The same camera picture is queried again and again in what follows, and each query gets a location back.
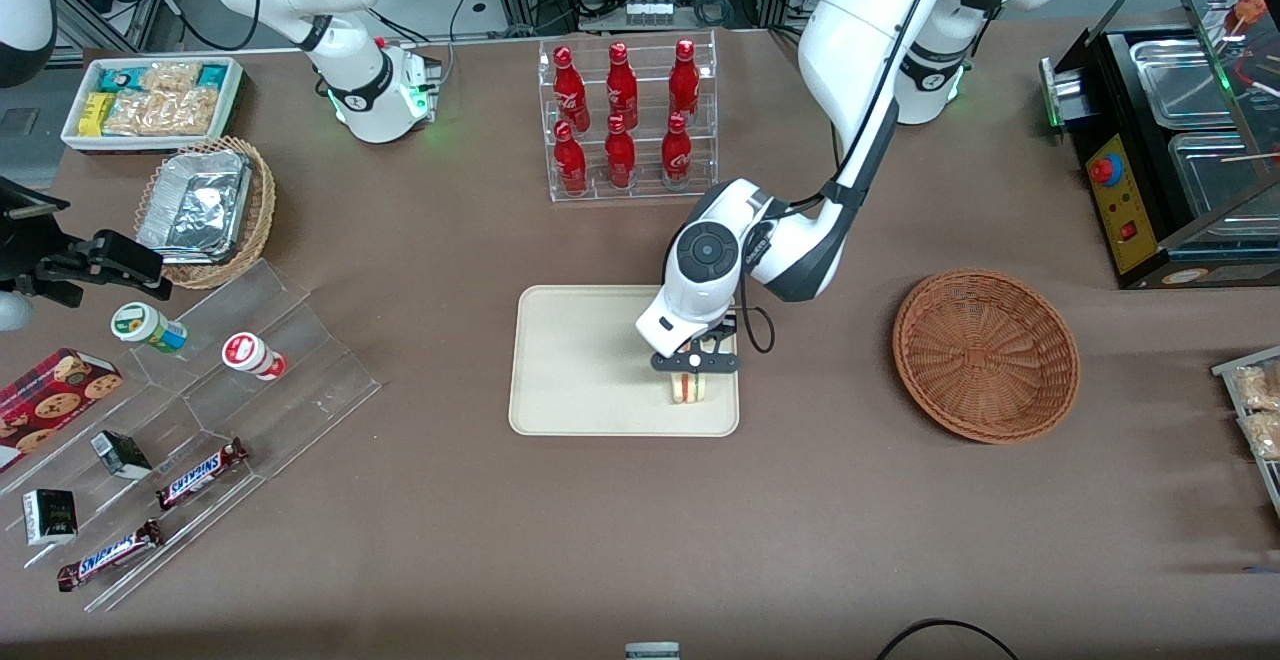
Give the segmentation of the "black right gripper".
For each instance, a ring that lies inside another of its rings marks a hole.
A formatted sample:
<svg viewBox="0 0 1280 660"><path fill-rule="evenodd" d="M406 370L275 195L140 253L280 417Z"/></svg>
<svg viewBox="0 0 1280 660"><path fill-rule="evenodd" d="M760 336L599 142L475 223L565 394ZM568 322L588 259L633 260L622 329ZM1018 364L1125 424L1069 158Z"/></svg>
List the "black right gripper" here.
<svg viewBox="0 0 1280 660"><path fill-rule="evenodd" d="M134 288L156 301L169 301L173 283L163 276L163 256L150 247L114 230L100 230L93 237L93 272L87 260L68 237L55 214L69 208L65 200L28 189L9 178L1 178L1 281L20 295L45 297L55 304L76 310L84 290L77 281L101 281L101 285ZM46 256L69 256L73 274L52 278L33 274Z"/></svg>

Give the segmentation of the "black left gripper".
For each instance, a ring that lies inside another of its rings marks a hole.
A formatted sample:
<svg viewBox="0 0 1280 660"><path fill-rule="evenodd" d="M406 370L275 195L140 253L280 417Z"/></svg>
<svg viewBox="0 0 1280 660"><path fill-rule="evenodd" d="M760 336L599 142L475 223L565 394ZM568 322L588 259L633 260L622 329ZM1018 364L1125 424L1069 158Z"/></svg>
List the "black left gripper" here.
<svg viewBox="0 0 1280 660"><path fill-rule="evenodd" d="M736 350L724 350L724 342L737 335L739 318L727 315L717 326L691 338L671 356L652 354L652 368L664 373L736 373L740 359Z"/></svg>

